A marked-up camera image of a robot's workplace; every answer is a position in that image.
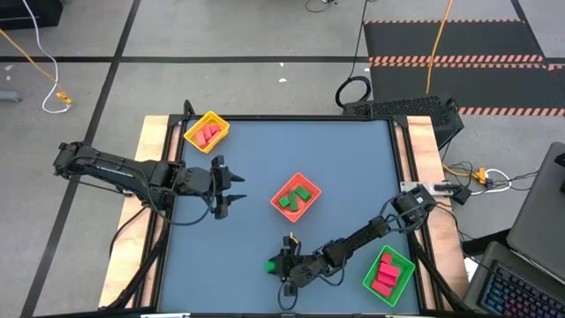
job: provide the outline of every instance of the small yellow object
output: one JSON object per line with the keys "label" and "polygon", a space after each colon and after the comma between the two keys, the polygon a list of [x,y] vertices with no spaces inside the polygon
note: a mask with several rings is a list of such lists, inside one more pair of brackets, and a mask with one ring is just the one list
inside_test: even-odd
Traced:
{"label": "small yellow object", "polygon": [[[220,134],[218,137],[214,138],[205,148],[200,148],[196,143],[195,135],[197,132],[204,129],[204,125],[219,125],[220,126]],[[223,120],[221,117],[216,115],[213,111],[207,112],[202,118],[194,124],[191,129],[185,132],[185,139],[192,143],[198,150],[207,154],[212,149],[214,149],[215,145],[217,145],[225,136],[228,135],[230,131],[230,124]]]}
{"label": "small yellow object", "polygon": [[475,173],[475,179],[481,185],[485,185],[486,184],[486,169],[485,168],[479,168],[478,172]]}
{"label": "small yellow object", "polygon": [[67,105],[72,104],[72,99],[69,98],[65,92],[58,92],[57,94],[55,94],[55,96]]}

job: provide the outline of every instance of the blue table surface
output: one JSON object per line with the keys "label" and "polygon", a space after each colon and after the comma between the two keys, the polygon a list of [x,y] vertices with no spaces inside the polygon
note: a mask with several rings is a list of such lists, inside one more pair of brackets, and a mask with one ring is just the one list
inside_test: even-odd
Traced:
{"label": "blue table surface", "polygon": [[[291,231],[309,254],[331,239],[346,238],[379,213],[398,193],[388,124],[372,122],[232,121],[230,133],[208,155],[186,143],[187,167],[207,168],[216,155],[246,179],[231,194],[248,197],[230,206],[223,220],[207,217],[191,227],[173,227],[162,280],[161,312],[279,313],[281,282],[265,272]],[[322,191],[291,223],[270,204],[296,173]],[[206,208],[199,198],[178,197],[174,220],[194,220]],[[394,308],[361,284],[384,245],[409,258],[406,237],[391,233],[359,249],[345,280],[330,287],[320,279],[299,290],[297,313],[416,313],[414,277]],[[337,281],[339,274],[330,277]],[[292,299],[283,297],[288,306]]]}

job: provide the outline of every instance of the black anti-fatigue mat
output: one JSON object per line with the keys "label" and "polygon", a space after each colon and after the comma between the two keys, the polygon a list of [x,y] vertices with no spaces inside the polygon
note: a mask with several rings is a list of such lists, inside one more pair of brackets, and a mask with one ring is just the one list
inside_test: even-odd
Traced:
{"label": "black anti-fatigue mat", "polygon": [[[439,27],[439,20],[366,21],[369,57],[429,56]],[[520,20],[450,20],[436,55],[513,55],[508,62],[538,62],[542,53]]]}
{"label": "black anti-fatigue mat", "polygon": [[[378,100],[426,91],[426,64],[376,64],[371,69]],[[542,64],[436,64],[430,94],[448,92],[463,114],[559,115],[564,101]]]}
{"label": "black anti-fatigue mat", "polygon": [[565,100],[565,64],[550,64],[549,71],[557,83],[561,98]]}

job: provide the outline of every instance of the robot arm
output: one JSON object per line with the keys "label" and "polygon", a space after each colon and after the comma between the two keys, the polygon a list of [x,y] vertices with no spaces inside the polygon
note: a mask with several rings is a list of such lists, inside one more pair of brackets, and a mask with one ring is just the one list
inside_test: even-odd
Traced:
{"label": "robot arm", "polygon": [[[395,208],[396,216],[384,216],[389,203]],[[296,296],[298,288],[307,286],[316,278],[326,281],[324,277],[342,270],[355,251],[371,241],[391,231],[407,233],[417,230],[426,222],[427,215],[435,205],[432,195],[419,185],[385,202],[375,218],[348,238],[330,240],[311,255],[300,255],[301,243],[290,235],[283,239],[283,249],[279,254],[267,262],[267,271],[284,283],[284,296]],[[398,223],[398,228],[391,228],[392,223]]]}
{"label": "robot arm", "polygon": [[83,142],[61,143],[59,155],[53,165],[55,175],[69,179],[73,176],[91,176],[108,182],[119,192],[134,193],[144,205],[163,210],[169,207],[170,198],[199,196],[216,198],[213,210],[216,219],[228,215],[231,202],[245,195],[222,196],[231,188],[231,182],[243,182],[243,178],[223,165],[223,156],[212,160],[212,168],[185,168],[183,162],[147,160],[137,162],[117,155],[100,152]]}

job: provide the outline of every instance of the green block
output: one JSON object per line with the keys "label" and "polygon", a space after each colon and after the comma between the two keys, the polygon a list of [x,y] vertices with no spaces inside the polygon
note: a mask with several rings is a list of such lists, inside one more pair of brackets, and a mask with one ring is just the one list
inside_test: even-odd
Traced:
{"label": "green block", "polygon": [[297,193],[294,191],[290,191],[289,198],[290,198],[290,211],[292,212],[298,211]]}
{"label": "green block", "polygon": [[272,262],[272,261],[267,261],[265,263],[265,271],[267,273],[271,273],[271,272],[275,271],[275,263]]}
{"label": "green block", "polygon": [[308,201],[310,200],[310,198],[312,198],[312,196],[310,195],[310,193],[308,191],[306,191],[306,189],[304,189],[302,186],[298,186],[296,189],[294,189],[294,191],[298,194],[298,196],[300,198],[302,198],[302,200],[304,201]]}
{"label": "green block", "polygon": [[279,204],[281,205],[281,207],[286,208],[289,206],[290,202],[287,197],[283,196],[281,199],[279,199]]}

